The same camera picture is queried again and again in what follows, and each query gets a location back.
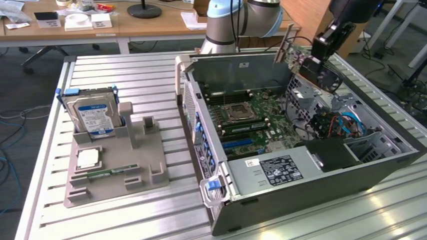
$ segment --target hard drive label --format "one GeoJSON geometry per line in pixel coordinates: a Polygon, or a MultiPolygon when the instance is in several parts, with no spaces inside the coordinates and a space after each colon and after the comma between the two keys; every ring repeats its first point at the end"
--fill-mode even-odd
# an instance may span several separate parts
{"type": "Polygon", "coordinates": [[[261,161],[260,163],[273,186],[304,179],[302,172],[290,155],[261,161]]]}
{"type": "Polygon", "coordinates": [[[114,131],[113,118],[107,116],[107,105],[97,104],[79,107],[79,113],[87,131],[94,135],[109,134],[114,131]]]}

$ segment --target aluminum table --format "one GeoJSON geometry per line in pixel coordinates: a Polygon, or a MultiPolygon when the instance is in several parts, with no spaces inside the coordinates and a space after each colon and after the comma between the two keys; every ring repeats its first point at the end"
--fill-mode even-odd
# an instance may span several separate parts
{"type": "MultiPolygon", "coordinates": [[[[75,208],[63,205],[74,124],[54,100],[18,240],[421,239],[427,236],[426,156],[370,190],[213,237],[175,101],[175,57],[185,52],[82,56],[66,62],[59,88],[117,84],[135,117],[159,121],[170,174],[167,187],[75,208]]],[[[333,64],[427,145],[427,130],[340,56],[333,64]]],[[[349,92],[344,86],[340,93],[349,92]]]]}

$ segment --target blue cable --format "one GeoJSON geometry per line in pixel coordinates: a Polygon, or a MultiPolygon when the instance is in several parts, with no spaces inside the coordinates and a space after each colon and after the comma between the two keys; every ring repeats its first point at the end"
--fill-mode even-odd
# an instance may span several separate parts
{"type": "Polygon", "coordinates": [[[11,169],[13,169],[14,177],[15,177],[15,180],[17,180],[17,185],[18,185],[18,196],[15,198],[15,201],[0,212],[0,216],[2,216],[10,210],[10,208],[19,202],[19,200],[22,198],[22,184],[21,184],[19,176],[18,176],[17,171],[15,171],[14,164],[5,157],[0,157],[0,160],[5,161],[10,165],[11,169]]]}
{"type": "Polygon", "coordinates": [[[23,137],[25,137],[25,135],[26,135],[26,127],[25,127],[23,125],[21,125],[21,124],[13,124],[13,123],[7,123],[7,122],[5,122],[5,121],[0,121],[0,124],[5,124],[5,125],[9,125],[9,126],[14,126],[14,127],[21,127],[21,128],[22,128],[22,135],[21,135],[21,137],[19,137],[10,145],[2,147],[2,149],[5,150],[5,149],[7,149],[7,148],[13,147],[13,145],[17,144],[17,143],[23,139],[23,137]]]}

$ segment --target desk lamp base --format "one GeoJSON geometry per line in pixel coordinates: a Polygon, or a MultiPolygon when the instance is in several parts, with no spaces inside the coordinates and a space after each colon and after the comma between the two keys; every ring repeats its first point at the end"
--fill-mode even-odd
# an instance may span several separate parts
{"type": "Polygon", "coordinates": [[[154,19],[161,16],[162,9],[155,5],[146,4],[143,8],[142,4],[137,4],[127,8],[127,13],[139,19],[154,19]]]}

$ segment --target floor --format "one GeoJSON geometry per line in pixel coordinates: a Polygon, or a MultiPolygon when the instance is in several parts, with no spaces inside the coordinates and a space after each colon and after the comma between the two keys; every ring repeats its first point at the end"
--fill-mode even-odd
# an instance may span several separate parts
{"type": "MultiPolygon", "coordinates": [[[[385,15],[374,18],[368,26],[368,32],[374,33],[378,28],[385,15]]],[[[394,21],[388,27],[380,41],[373,47],[372,52],[382,46],[382,42],[389,36],[392,29],[397,26],[398,22],[394,21]]],[[[186,51],[201,47],[203,40],[181,40],[181,41],[161,41],[157,45],[155,42],[146,42],[137,45],[138,49],[134,52],[145,52],[153,49],[151,52],[169,52],[169,51],[186,51]]],[[[427,44],[427,36],[408,28],[405,35],[394,46],[396,56],[386,55],[382,62],[384,64],[396,64],[410,75],[414,69],[408,67],[408,64],[418,54],[424,46],[427,44]]],[[[30,47],[30,53],[35,53],[41,47],[30,47]]],[[[101,50],[93,49],[90,44],[79,46],[66,46],[65,50],[77,56],[87,55],[110,55],[119,54],[119,46],[114,43],[101,44],[101,50]]],[[[0,112],[7,110],[25,110],[35,106],[49,105],[53,103],[55,96],[55,89],[58,86],[58,78],[62,72],[63,56],[59,52],[50,52],[41,60],[38,60],[31,67],[35,74],[29,76],[23,73],[21,63],[29,58],[30,54],[19,52],[18,48],[10,48],[9,53],[0,56],[0,112]]],[[[378,69],[381,65],[364,58],[360,54],[349,56],[348,61],[356,69],[366,74],[368,72],[378,69]]],[[[369,78],[377,81],[386,81],[396,78],[388,75],[388,69],[374,72],[369,78]]],[[[420,80],[427,80],[427,69],[425,69],[420,80]]],[[[31,112],[29,117],[37,117],[49,113],[49,108],[31,112]]],[[[22,196],[18,204],[13,206],[15,211],[0,215],[0,235],[2,239],[14,239],[17,228],[21,219],[21,209],[25,206],[26,194],[31,183],[35,162],[39,154],[39,147],[43,139],[47,118],[31,119],[26,122],[26,135],[11,148],[9,148],[9,159],[13,161],[18,177],[22,185],[22,196]]],[[[23,119],[18,118],[9,120],[9,123],[21,124],[23,119]]],[[[5,139],[17,128],[0,124],[0,139],[5,139]]],[[[0,172],[0,179],[5,178],[5,171],[0,172]]],[[[5,209],[11,202],[14,202],[18,195],[17,182],[13,176],[9,177],[7,182],[0,186],[0,209],[5,209]]]]}

